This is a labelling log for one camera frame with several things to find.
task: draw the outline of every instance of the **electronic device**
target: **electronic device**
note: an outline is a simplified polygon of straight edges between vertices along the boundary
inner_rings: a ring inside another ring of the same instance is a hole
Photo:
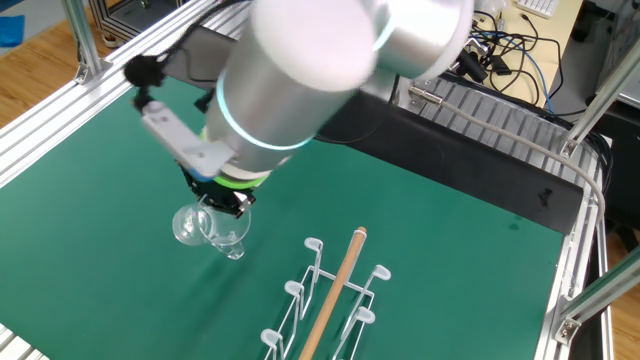
[[[518,0],[516,6],[526,12],[549,19],[560,0]]]

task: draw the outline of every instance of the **green mat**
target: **green mat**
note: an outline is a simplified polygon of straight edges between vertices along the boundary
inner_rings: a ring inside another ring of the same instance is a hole
[[[197,130],[201,93],[169,80],[155,96]],[[365,226],[352,281],[363,284],[376,264],[392,278],[372,285],[377,319],[357,359],[533,357],[560,233],[347,147],[311,143],[256,191],[246,254],[230,261],[173,238],[173,214],[195,199],[132,96],[0,189],[0,323],[45,355],[262,358],[260,332],[277,328],[290,302],[284,283],[313,263],[304,239],[324,241],[322,267],[335,273]],[[337,310],[353,297],[345,292]],[[335,343],[336,316],[318,359]]]

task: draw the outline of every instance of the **green ring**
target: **green ring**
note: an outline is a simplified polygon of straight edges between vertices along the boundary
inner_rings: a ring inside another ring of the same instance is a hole
[[[256,187],[260,184],[262,184],[263,181],[265,181],[267,179],[267,176],[263,176],[259,179],[255,179],[249,182],[237,182],[237,181],[231,181],[231,180],[227,180],[221,176],[218,176],[216,178],[213,179],[213,181],[217,182],[218,184],[229,188],[229,189],[233,189],[233,190],[245,190],[245,189],[249,189],[252,187]]]

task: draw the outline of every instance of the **glass cup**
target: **glass cup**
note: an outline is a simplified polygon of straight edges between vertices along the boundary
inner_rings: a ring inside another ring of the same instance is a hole
[[[236,219],[202,202],[183,207],[173,217],[173,234],[181,243],[189,246],[208,243],[232,260],[244,255],[241,240],[250,226],[250,210]]]

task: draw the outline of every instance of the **wooden stick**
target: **wooden stick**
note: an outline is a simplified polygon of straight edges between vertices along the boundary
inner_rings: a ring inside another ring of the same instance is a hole
[[[363,227],[359,227],[358,230],[364,233],[367,232],[367,229]],[[336,279],[333,281],[333,285],[331,285],[331,289],[329,290],[327,298],[324,300],[324,304],[322,304],[322,309],[320,309],[318,318],[313,324],[311,333],[309,333],[307,343],[304,344],[304,348],[302,349],[302,353],[300,354],[300,360],[311,360],[313,354],[316,352],[316,348],[318,347],[318,343],[320,342],[322,333],[324,332],[324,329],[329,322],[329,317],[331,317],[333,308],[336,306],[336,302],[338,301],[338,297],[340,296],[342,287],[344,286],[344,283],[347,282],[347,277],[349,277],[351,268],[358,258],[358,253],[362,248],[364,239],[365,236],[361,233],[355,233],[353,235],[351,246],[349,246],[349,250],[347,250],[347,254],[344,256],[344,260],[342,260],[342,265],[340,265],[340,269],[338,270]]]

